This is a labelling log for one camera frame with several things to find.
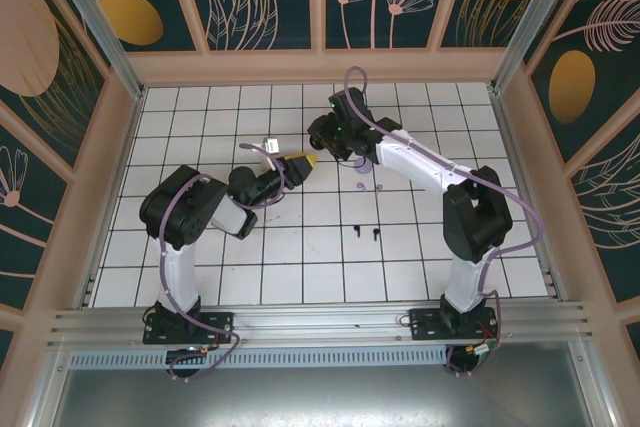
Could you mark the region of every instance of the ventilation grille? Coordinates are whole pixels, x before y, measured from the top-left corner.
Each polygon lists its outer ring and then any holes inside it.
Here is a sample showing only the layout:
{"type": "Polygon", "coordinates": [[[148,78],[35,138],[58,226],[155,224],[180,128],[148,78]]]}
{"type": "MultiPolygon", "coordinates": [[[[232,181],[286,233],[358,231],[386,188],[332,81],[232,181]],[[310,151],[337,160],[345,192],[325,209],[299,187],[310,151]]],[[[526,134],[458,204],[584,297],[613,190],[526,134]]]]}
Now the ventilation grille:
{"type": "MultiPolygon", "coordinates": [[[[76,352],[70,370],[145,370],[166,369],[166,351],[76,352]]],[[[207,367],[224,351],[211,352],[207,359],[189,359],[176,368],[207,367]]],[[[444,346],[366,347],[326,349],[244,349],[234,352],[219,368],[292,368],[292,367],[373,367],[383,365],[433,365],[446,361],[444,346]]]]}

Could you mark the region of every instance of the white tiled floor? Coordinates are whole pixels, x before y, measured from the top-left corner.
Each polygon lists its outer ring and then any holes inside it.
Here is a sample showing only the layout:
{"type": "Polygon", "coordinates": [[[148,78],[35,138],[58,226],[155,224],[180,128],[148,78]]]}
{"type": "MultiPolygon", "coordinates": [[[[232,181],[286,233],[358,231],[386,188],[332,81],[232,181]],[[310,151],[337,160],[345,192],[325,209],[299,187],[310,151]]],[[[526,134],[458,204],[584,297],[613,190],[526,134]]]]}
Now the white tiled floor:
{"type": "MultiPolygon", "coordinates": [[[[313,152],[319,162],[302,188],[258,212],[244,241],[205,231],[196,249],[204,305],[438,299],[450,270],[441,195],[387,168],[360,175],[315,152],[305,132],[329,111],[334,89],[341,84],[151,89],[90,305],[152,304],[158,255],[138,219],[144,196],[181,163],[224,182],[238,165],[264,171],[258,154],[236,146],[265,135],[278,138],[283,154],[313,152]],[[377,240],[374,228],[381,230],[377,240]]],[[[371,84],[367,100],[376,118],[400,121],[458,163],[491,166],[516,191],[483,84],[371,84]]],[[[509,207],[516,222],[507,246],[530,238],[522,209],[509,207]]],[[[495,262],[486,284],[504,297],[548,295],[533,249],[495,262]]]]}

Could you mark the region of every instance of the small purple object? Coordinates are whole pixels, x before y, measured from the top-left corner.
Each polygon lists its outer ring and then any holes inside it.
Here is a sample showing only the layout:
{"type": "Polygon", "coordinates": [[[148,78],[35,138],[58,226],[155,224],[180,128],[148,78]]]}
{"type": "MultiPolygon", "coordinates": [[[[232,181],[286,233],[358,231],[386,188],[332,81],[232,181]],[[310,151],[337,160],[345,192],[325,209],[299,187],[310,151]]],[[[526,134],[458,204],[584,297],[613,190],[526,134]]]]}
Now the small purple object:
{"type": "Polygon", "coordinates": [[[360,157],[354,162],[353,167],[359,174],[368,174],[373,170],[373,162],[369,159],[365,159],[364,157],[360,157]]]}

